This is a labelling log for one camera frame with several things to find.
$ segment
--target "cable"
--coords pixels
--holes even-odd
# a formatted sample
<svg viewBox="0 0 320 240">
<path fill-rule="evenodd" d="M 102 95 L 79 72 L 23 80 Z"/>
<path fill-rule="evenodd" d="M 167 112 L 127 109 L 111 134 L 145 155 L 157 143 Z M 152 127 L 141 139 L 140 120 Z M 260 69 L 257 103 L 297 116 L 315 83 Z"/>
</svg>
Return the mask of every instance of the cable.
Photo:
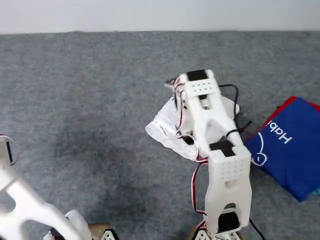
<svg viewBox="0 0 320 240">
<path fill-rule="evenodd" d="M 219 85 L 219 88 L 225 88 L 225 87 L 233 87 L 235 89 L 235 96 L 234 96 L 234 105 L 233 105 L 233 118 L 236 129 L 239 129 L 239 122 L 237 116 L 237 102 L 239 97 L 239 88 L 234 84 L 223 84 Z"/>
<path fill-rule="evenodd" d="M 257 226 L 254 224 L 254 222 L 252 221 L 251 218 L 249 218 L 249 222 L 251 223 L 252 227 L 254 228 L 254 230 L 256 230 L 256 232 L 260 235 L 262 240 L 266 240 L 265 236 L 262 234 L 262 232 L 257 228 Z"/>
<path fill-rule="evenodd" d="M 197 177 L 197 173 L 199 168 L 202 165 L 207 165 L 209 164 L 208 161 L 204 161 L 199 163 L 199 165 L 197 166 L 197 168 L 194 170 L 192 178 L 191 178 L 191 199 L 192 199 L 192 206 L 193 209 L 198 213 L 198 214 L 202 214 L 202 215 L 207 215 L 205 211 L 203 210 L 198 210 L 197 206 L 196 206 L 196 177 Z"/>
<path fill-rule="evenodd" d="M 17 152 L 18 152 L 17 158 L 16 158 L 16 160 L 15 160 L 14 162 L 11 163 L 11 167 L 12 167 L 12 166 L 15 165 L 15 164 L 19 161 L 19 159 L 20 159 L 20 148 L 19 148 L 19 145 L 18 145 L 11 137 L 9 137 L 9 136 L 7 136 L 7 135 L 5 135 L 5 134 L 0 134 L 0 138 L 5 138 L 8 142 L 9 142 L 9 141 L 12 142 L 12 143 L 16 146 L 16 148 L 17 148 Z"/>
<path fill-rule="evenodd" d="M 239 88 L 234 84 L 224 84 L 224 85 L 219 85 L 219 87 L 220 88 L 223 88 L 223 87 L 234 87 L 234 89 L 235 89 L 233 114 L 234 114 L 234 123 L 235 123 L 236 129 L 233 129 L 233 130 L 229 131 L 225 135 L 225 138 L 227 138 L 231 133 L 234 133 L 234 132 L 239 132 L 239 135 L 241 137 L 240 133 L 242 133 L 252 123 L 252 121 L 250 120 L 249 122 L 247 122 L 247 124 L 244 127 L 239 128 L 238 115 L 236 115 L 236 113 L 237 113 L 237 102 L 238 102 L 238 96 L 239 96 Z M 252 227 L 254 228 L 254 230 L 260 235 L 261 239 L 262 240 L 266 240 L 265 236 L 257 228 L 257 226 L 254 224 L 254 222 L 252 221 L 251 218 L 249 218 L 249 222 L 252 225 Z"/>
</svg>

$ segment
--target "gray carpet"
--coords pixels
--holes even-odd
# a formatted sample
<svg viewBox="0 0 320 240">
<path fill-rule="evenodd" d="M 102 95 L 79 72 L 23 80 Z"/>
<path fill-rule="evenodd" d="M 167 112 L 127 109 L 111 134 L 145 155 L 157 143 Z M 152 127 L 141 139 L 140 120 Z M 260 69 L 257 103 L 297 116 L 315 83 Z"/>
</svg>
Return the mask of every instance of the gray carpet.
<svg viewBox="0 0 320 240">
<path fill-rule="evenodd" d="M 21 147 L 14 168 L 63 213 L 112 222 L 123 240 L 183 240 L 201 220 L 190 194 L 196 164 L 144 128 L 171 96 L 164 81 L 202 68 L 238 85 L 240 123 L 253 120 L 245 137 L 291 95 L 320 104 L 320 32 L 2 35 L 0 131 Z M 298 203 L 255 166 L 250 178 L 251 217 L 266 239 L 320 235 L 320 197 Z M 31 239 L 48 229 L 27 226 Z M 242 233 L 260 239 L 251 226 Z"/>
</svg>

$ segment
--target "blue fabric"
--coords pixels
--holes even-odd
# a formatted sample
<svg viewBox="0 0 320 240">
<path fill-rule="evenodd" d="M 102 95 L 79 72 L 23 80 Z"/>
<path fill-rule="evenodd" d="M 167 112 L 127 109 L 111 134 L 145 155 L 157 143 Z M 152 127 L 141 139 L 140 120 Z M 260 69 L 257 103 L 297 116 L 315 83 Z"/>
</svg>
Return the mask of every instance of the blue fabric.
<svg viewBox="0 0 320 240">
<path fill-rule="evenodd" d="M 320 113 L 297 98 L 245 143 L 252 163 L 299 202 L 320 186 Z"/>
</svg>

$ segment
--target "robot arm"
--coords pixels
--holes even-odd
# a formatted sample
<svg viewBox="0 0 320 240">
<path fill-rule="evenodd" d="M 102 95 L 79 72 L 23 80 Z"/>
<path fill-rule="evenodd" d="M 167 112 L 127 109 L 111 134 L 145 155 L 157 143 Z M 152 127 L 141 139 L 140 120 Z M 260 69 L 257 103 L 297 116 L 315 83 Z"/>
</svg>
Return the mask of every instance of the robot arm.
<svg viewBox="0 0 320 240">
<path fill-rule="evenodd" d="M 189 132 L 200 152 L 208 156 L 209 185 L 203 216 L 211 237 L 239 231 L 249 223 L 252 190 L 251 154 L 244 146 L 234 121 L 227 115 L 222 96 L 211 70 L 188 72 L 179 76 L 180 101 L 187 110 Z M 208 129 L 220 131 L 224 141 L 211 142 Z"/>
<path fill-rule="evenodd" d="M 0 191 L 6 191 L 15 201 L 15 208 L 0 209 L 0 236 L 6 240 L 28 240 L 23 223 L 34 220 L 54 227 L 66 240 L 91 240 L 91 232 L 77 211 L 66 218 L 56 207 L 41 199 L 11 167 L 6 137 L 0 137 Z"/>
</svg>

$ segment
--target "red wire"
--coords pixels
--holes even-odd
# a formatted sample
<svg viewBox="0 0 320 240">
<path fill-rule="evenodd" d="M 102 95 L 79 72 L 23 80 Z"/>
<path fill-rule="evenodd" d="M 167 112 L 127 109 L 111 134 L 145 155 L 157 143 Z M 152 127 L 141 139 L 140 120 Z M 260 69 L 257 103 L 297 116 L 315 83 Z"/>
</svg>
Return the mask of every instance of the red wire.
<svg viewBox="0 0 320 240">
<path fill-rule="evenodd" d="M 202 165 L 207 165 L 209 164 L 208 161 L 204 161 L 204 162 L 201 162 L 197 168 L 194 170 L 194 173 L 192 175 L 192 179 L 191 179 L 191 197 L 192 197 L 192 205 L 193 205 L 193 209 L 199 213 L 199 214 L 203 214 L 203 215 L 207 215 L 205 211 L 202 211 L 202 210 L 198 210 L 197 209 L 197 206 L 196 206 L 196 176 L 197 176 L 197 173 L 198 173 L 198 170 L 199 168 L 202 166 Z"/>
</svg>

